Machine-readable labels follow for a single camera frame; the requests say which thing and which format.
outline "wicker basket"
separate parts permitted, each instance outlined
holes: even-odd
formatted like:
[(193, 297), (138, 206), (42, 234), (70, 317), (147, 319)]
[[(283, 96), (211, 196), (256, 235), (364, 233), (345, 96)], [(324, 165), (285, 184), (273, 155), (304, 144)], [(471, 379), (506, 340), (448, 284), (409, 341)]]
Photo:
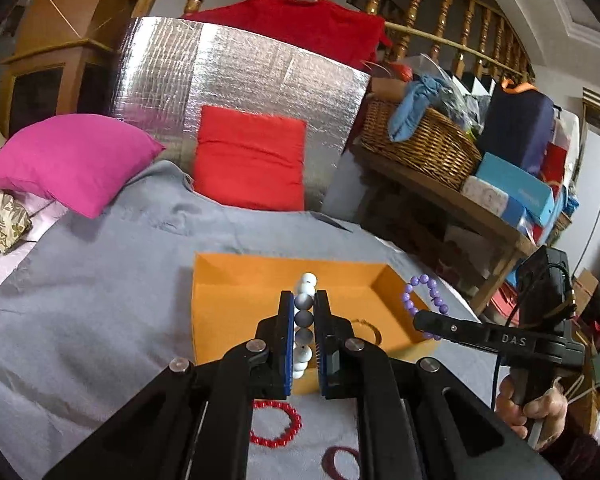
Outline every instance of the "wicker basket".
[(404, 142), (391, 142), (387, 123), (398, 103), (371, 98), (362, 145), (379, 155), (459, 189), (482, 159), (471, 139), (448, 117), (427, 108), (416, 131)]

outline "wooden table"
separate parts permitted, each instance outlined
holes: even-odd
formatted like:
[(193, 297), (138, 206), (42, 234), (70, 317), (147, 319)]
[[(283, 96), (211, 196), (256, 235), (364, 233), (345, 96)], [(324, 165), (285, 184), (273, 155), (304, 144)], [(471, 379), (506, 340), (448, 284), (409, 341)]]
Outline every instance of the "wooden table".
[[(482, 313), (518, 260), (531, 256), (535, 252), (536, 245), (517, 229), (456, 190), (443, 186), (437, 180), (405, 168), (384, 156), (376, 155), (362, 146), (352, 146), (350, 150), (363, 168), (380, 173), (417, 193), (453, 215), (479, 235), (494, 242), (500, 250), (497, 263), (490, 277), (484, 280), (476, 295), (469, 301), (469, 306), (476, 315)], [(361, 208), (366, 204), (368, 200), (363, 200)]]

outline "human hand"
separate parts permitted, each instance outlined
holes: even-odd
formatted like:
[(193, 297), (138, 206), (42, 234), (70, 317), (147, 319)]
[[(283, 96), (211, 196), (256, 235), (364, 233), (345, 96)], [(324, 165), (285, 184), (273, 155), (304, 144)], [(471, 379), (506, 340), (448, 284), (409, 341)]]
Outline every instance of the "human hand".
[(556, 440), (562, 430), (567, 416), (567, 398), (562, 394), (562, 387), (555, 381), (554, 386), (536, 400), (528, 403), (524, 409), (513, 403), (514, 383), (507, 376), (500, 383), (500, 393), (496, 397), (496, 413), (522, 439), (526, 438), (526, 420), (544, 418), (536, 451), (540, 451)]

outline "orange box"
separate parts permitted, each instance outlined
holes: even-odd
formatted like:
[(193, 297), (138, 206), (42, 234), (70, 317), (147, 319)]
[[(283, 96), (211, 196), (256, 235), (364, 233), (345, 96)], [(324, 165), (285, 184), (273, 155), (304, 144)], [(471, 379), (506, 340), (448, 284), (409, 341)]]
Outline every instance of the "orange box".
[[(258, 322), (277, 314), (280, 292), (294, 290), (304, 272), (317, 276), (317, 288), (327, 291), (333, 314), (349, 319), (356, 336), (389, 356), (415, 362), (436, 347), (437, 341), (414, 329), (402, 306), (405, 282), (386, 264), (197, 254), (191, 301), (196, 363), (221, 359), (253, 338)], [(428, 308), (416, 294), (411, 299), (418, 309)], [(294, 380), (294, 393), (317, 389), (312, 358), (302, 379)]]

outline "gray blanket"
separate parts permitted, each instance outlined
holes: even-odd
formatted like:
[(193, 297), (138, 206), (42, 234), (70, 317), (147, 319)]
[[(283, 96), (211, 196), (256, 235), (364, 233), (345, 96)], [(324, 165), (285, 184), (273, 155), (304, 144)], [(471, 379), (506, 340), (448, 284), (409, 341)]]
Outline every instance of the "gray blanket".
[[(68, 213), (0, 286), (0, 449), (25, 480), (39, 479), (171, 358), (192, 358), (196, 252), (386, 262), (404, 278), (422, 272), (360, 227), (346, 228), (308, 212), (221, 206), (192, 192), (166, 161), (132, 179), (99, 218)], [(452, 316), (472, 319), (441, 293)], [(434, 355), (488, 399), (492, 357), (449, 342)], [(356, 446), (351, 402), (292, 402), (301, 433), (285, 449), (251, 446), (249, 478), (325, 478), (324, 450)], [(279, 433), (276, 417), (256, 412), (254, 430)]]

